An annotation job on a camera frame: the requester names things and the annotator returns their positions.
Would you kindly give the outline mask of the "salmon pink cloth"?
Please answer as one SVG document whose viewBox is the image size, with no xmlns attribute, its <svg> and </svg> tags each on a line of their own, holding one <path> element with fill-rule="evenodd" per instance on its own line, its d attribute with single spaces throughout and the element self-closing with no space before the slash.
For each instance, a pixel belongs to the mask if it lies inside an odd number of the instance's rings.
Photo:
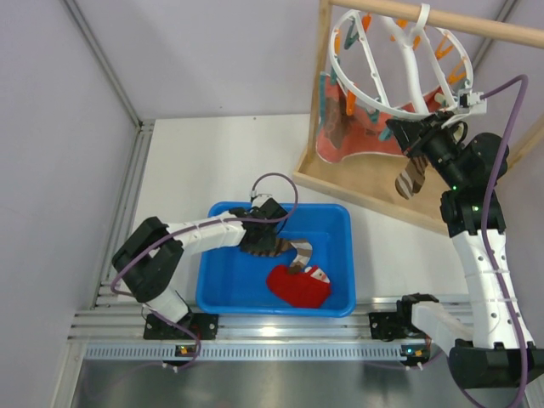
<svg viewBox="0 0 544 408">
<path fill-rule="evenodd" d="M 369 112 L 366 108 L 358 105 L 354 107 L 354 113 L 350 115 L 354 117 L 354 122 L 343 140 L 342 147 L 339 150 L 335 149 L 326 138 L 323 127 L 326 116 L 326 98 L 338 99 L 341 96 L 346 98 L 346 95 L 339 82 L 333 82 L 329 74 L 322 72 L 320 74 L 319 96 L 319 126 L 316 132 L 315 148 L 320 159 L 329 163 L 338 163 L 349 156 L 363 154 L 402 155 L 399 145 L 386 126 L 386 121 L 391 116 L 379 110 Z"/>
</svg>

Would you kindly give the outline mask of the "white round clip hanger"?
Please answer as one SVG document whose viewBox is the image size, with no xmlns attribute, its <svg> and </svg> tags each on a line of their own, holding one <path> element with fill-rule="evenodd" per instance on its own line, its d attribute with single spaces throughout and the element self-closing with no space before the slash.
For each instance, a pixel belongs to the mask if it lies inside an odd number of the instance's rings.
<svg viewBox="0 0 544 408">
<path fill-rule="evenodd" d="M 453 111 L 473 86 L 468 51 L 452 32 L 428 25 L 428 5 L 415 22 L 350 9 L 333 24 L 326 57 L 340 111 L 390 139 L 385 122 Z"/>
</svg>

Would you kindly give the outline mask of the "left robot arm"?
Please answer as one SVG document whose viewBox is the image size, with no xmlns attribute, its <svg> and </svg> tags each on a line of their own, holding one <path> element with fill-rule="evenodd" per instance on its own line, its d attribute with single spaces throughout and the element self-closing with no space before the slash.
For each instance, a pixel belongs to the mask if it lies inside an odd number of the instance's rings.
<svg viewBox="0 0 544 408">
<path fill-rule="evenodd" d="M 191 310 L 172 283 L 180 259 L 221 247 L 272 247 L 275 227 L 286 215 L 281 205 L 269 199 L 259 207 L 235 207 L 181 224 L 178 230 L 157 217 L 147 218 L 113 256 L 117 277 L 110 289 L 148 306 L 163 318 L 165 331 L 184 337 L 192 327 Z"/>
</svg>

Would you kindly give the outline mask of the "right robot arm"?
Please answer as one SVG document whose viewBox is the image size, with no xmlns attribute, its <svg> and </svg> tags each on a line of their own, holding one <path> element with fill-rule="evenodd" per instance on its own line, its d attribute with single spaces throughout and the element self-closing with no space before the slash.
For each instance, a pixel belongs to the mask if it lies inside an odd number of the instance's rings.
<svg viewBox="0 0 544 408">
<path fill-rule="evenodd" d="M 388 119 L 402 153 L 424 159 L 446 182 L 440 213 L 464 269 L 473 324 L 463 325 L 432 295 L 397 302 L 396 325 L 407 337 L 421 332 L 446 354 L 463 389 L 519 388 L 543 373 L 543 350 L 520 313 L 506 257 L 506 223 L 494 187 L 507 171 L 508 148 L 494 133 L 469 143 L 465 122 L 449 112 L 419 121 Z"/>
</svg>

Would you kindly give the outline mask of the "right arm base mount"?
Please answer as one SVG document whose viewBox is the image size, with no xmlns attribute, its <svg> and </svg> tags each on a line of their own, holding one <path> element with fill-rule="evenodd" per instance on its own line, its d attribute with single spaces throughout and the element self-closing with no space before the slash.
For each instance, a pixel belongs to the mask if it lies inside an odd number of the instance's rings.
<svg viewBox="0 0 544 408">
<path fill-rule="evenodd" d="M 421 331 L 396 312 L 371 312 L 368 314 L 371 338 L 383 342 L 400 339 L 421 339 Z"/>
</svg>

